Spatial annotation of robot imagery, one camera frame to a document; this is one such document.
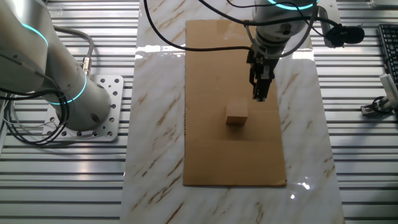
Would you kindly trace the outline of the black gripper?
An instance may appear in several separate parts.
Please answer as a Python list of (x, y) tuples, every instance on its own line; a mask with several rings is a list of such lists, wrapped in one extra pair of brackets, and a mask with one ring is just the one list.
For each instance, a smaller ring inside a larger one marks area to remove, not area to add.
[(254, 99), (258, 102), (266, 100), (272, 80), (275, 78), (274, 69), (278, 58), (266, 58), (254, 47), (248, 53), (247, 63), (252, 70), (249, 72), (249, 82), (252, 85)]

